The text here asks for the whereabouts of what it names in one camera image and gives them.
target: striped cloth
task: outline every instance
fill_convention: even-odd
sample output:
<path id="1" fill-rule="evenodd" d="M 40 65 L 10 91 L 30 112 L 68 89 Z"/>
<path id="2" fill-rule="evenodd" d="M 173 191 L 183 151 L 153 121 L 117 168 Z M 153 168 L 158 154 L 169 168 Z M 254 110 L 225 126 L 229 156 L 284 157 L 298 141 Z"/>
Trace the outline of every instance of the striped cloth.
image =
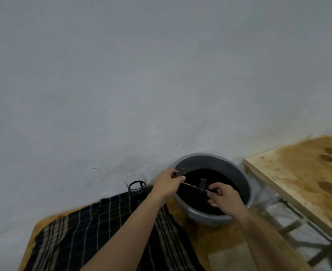
<path id="1" fill-rule="evenodd" d="M 123 193 L 102 199 L 47 225 L 35 238 L 24 271 L 78 271 L 120 229 L 142 198 Z M 204 271 L 183 228 L 164 205 L 137 268 Z"/>

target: bucket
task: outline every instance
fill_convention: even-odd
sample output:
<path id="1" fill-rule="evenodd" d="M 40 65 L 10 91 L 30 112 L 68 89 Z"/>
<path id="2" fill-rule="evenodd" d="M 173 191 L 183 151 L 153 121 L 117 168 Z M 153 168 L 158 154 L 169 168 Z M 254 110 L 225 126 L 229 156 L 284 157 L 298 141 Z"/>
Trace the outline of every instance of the bucket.
<path id="1" fill-rule="evenodd" d="M 247 208 L 249 208 L 254 201 L 254 193 L 251 189 L 248 176 L 236 164 L 227 159 L 210 154 L 191 154 L 175 162 L 173 168 L 180 171 L 180 175 L 185 175 L 198 169 L 217 171 L 226 176 L 233 183 Z M 192 208 L 190 205 L 186 204 L 177 193 L 174 197 L 186 211 L 186 214 L 198 223 L 216 227 L 225 225 L 231 221 L 230 216 L 208 214 Z"/>

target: wall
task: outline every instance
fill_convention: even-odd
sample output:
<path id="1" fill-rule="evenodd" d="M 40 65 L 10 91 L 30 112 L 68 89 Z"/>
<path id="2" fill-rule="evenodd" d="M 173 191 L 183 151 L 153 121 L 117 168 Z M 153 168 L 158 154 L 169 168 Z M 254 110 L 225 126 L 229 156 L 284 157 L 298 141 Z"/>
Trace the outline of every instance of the wall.
<path id="1" fill-rule="evenodd" d="M 332 0 L 0 0 L 0 270 L 128 175 L 322 133 Z"/>

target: forearm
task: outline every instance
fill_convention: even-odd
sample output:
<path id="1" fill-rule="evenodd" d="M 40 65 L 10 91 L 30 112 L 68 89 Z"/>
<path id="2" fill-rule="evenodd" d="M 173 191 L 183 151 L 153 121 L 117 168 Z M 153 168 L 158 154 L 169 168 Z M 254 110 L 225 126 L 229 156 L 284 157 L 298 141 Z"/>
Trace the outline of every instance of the forearm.
<path id="1" fill-rule="evenodd" d="M 249 250 L 259 271 L 296 270 L 248 210 L 236 219 L 244 231 Z"/>
<path id="2" fill-rule="evenodd" d="M 163 204 L 151 193 L 81 271 L 136 270 Z"/>

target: dark liquid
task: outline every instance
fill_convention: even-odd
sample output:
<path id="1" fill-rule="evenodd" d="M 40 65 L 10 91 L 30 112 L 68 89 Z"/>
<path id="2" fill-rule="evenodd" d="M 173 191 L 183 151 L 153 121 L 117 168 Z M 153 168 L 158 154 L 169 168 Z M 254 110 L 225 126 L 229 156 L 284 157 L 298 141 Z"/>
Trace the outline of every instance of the dark liquid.
<path id="1" fill-rule="evenodd" d="M 200 179 L 206 180 L 206 189 L 209 189 L 209 185 L 214 182 L 221 182 L 228 185 L 231 185 L 236 191 L 235 184 L 230 181 L 226 176 L 211 169 L 198 169 L 191 171 L 185 174 L 186 183 L 199 187 Z M 200 212 L 212 215 L 225 215 L 218 207 L 213 207 L 208 203 L 209 196 L 207 196 L 206 192 L 199 192 L 198 189 L 194 187 L 190 187 L 185 184 L 181 184 L 179 189 L 177 190 L 177 195 L 189 206 L 193 209 L 196 209 Z"/>

